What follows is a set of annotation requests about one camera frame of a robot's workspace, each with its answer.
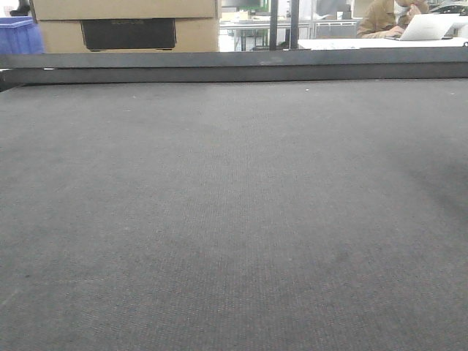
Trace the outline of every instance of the person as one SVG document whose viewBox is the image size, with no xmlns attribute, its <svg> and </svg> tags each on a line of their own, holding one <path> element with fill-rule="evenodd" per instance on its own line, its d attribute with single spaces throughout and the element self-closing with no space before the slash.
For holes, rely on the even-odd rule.
<svg viewBox="0 0 468 351">
<path fill-rule="evenodd" d="M 427 13 L 425 0 L 374 0 L 358 26 L 358 38 L 400 37 L 412 18 Z"/>
<path fill-rule="evenodd" d="M 29 0 L 19 0 L 18 8 L 16 10 L 10 11 L 10 16 L 28 16 L 29 11 L 31 11 L 31 6 L 29 5 Z"/>
</svg>

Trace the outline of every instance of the gray carpet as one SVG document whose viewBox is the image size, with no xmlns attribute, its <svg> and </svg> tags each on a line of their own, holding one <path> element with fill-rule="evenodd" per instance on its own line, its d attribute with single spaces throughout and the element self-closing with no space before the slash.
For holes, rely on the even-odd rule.
<svg viewBox="0 0 468 351">
<path fill-rule="evenodd" d="M 0 94 L 0 350 L 468 350 L 468 80 Z"/>
</svg>

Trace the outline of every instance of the metal bar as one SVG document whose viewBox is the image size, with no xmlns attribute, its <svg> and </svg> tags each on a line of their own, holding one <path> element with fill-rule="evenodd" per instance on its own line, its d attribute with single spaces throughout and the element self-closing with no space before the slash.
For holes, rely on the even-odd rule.
<svg viewBox="0 0 468 351">
<path fill-rule="evenodd" d="M 283 67 L 11 69 L 3 86 L 68 83 L 207 83 L 291 80 L 468 78 L 468 64 L 351 64 Z"/>
<path fill-rule="evenodd" d="M 0 69 L 255 67 L 462 62 L 468 48 L 365 48 L 248 53 L 68 53 L 0 55 Z"/>
<path fill-rule="evenodd" d="M 299 39 L 299 0 L 291 1 L 291 38 L 290 49 L 298 48 Z"/>
<path fill-rule="evenodd" d="M 278 41 L 278 0 L 271 0 L 270 51 L 276 51 Z"/>
</svg>

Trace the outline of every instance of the white laptop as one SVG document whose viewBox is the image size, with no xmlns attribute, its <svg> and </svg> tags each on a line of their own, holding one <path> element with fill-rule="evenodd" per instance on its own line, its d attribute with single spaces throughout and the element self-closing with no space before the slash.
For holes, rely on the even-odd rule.
<svg viewBox="0 0 468 351">
<path fill-rule="evenodd" d="M 401 37 L 395 40 L 441 40 L 455 22 L 458 14 L 421 14 L 409 22 Z"/>
</svg>

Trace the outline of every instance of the black vertical post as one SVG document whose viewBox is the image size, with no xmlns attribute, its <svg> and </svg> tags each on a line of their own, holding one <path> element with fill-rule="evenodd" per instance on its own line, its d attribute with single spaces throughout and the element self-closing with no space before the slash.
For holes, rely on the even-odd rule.
<svg viewBox="0 0 468 351">
<path fill-rule="evenodd" d="M 299 39 L 299 0 L 291 1 L 291 38 L 290 49 L 298 48 Z"/>
<path fill-rule="evenodd" d="M 278 41 L 278 0 L 271 0 L 270 51 L 276 50 Z"/>
</svg>

